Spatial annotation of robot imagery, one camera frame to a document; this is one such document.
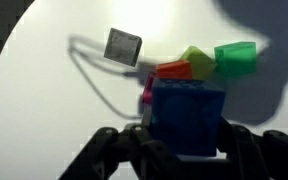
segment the pink block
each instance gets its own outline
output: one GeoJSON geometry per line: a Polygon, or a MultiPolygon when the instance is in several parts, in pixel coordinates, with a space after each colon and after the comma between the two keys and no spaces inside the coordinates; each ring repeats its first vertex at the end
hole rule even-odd
{"type": "Polygon", "coordinates": [[[153,85],[155,76],[156,76],[156,73],[151,72],[147,77],[147,81],[146,81],[143,96],[142,96],[142,103],[151,104],[151,98],[152,98],[151,90],[152,90],[152,85],[153,85]]]}

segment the small gray cube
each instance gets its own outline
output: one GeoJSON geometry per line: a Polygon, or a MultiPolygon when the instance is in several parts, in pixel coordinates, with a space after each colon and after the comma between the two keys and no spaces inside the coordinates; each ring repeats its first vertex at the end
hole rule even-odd
{"type": "Polygon", "coordinates": [[[142,39],[139,36],[111,28],[104,57],[122,64],[135,66],[141,45],[142,39]]]}

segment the plastic block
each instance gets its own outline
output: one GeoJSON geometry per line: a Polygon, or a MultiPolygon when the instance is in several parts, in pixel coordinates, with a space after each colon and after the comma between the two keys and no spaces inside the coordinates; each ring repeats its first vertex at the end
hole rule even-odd
{"type": "Polygon", "coordinates": [[[215,156],[224,98],[209,81],[155,78],[152,136],[179,155],[215,156]]]}
{"type": "Polygon", "coordinates": [[[191,63],[193,79],[206,80],[216,68],[216,62],[195,46],[188,47],[180,59],[191,63]]]}
{"type": "Polygon", "coordinates": [[[107,41],[104,57],[135,66],[142,45],[142,39],[138,36],[111,28],[107,41]]]}
{"type": "Polygon", "coordinates": [[[238,42],[214,49],[217,71],[225,76],[240,76],[256,71],[255,42],[238,42]]]}
{"type": "Polygon", "coordinates": [[[153,86],[153,81],[154,81],[155,76],[156,76],[155,73],[150,73],[147,77],[143,96],[142,96],[142,102],[145,104],[151,104],[152,86],[153,86]]]}
{"type": "Polygon", "coordinates": [[[192,79],[191,65],[187,60],[158,64],[156,73],[160,78],[192,79]]]}

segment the white surface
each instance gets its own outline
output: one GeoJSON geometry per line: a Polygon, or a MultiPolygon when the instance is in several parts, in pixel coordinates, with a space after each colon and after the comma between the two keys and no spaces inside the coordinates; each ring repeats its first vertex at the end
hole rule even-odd
{"type": "MultiPolygon", "coordinates": [[[[83,78],[68,55],[70,37],[104,48],[114,27],[142,37],[139,61],[154,64],[176,60],[189,45],[210,56],[215,46],[241,40],[255,41],[258,51],[267,46],[268,38],[216,8],[209,0],[36,0],[0,56],[0,179],[57,179],[98,128],[122,129],[131,122],[113,113],[83,78]]],[[[101,57],[100,50],[92,54],[101,57]]],[[[119,111],[137,115],[143,89],[137,79],[77,59],[119,111]]],[[[135,70],[104,58],[96,62],[119,72],[135,70]]],[[[252,130],[260,134],[268,128],[288,133],[288,88],[278,113],[252,130]]],[[[128,165],[123,167],[112,179],[135,179],[128,165]]]]}

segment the green block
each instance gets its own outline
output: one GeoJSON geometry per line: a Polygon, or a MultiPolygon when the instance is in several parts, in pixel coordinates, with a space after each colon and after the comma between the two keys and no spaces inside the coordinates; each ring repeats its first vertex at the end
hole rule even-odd
{"type": "Polygon", "coordinates": [[[216,62],[195,46],[188,47],[180,59],[190,62],[193,79],[205,80],[216,68],[216,62]]]}
{"type": "Polygon", "coordinates": [[[238,42],[214,48],[216,71],[230,77],[256,71],[255,42],[238,42]]]}

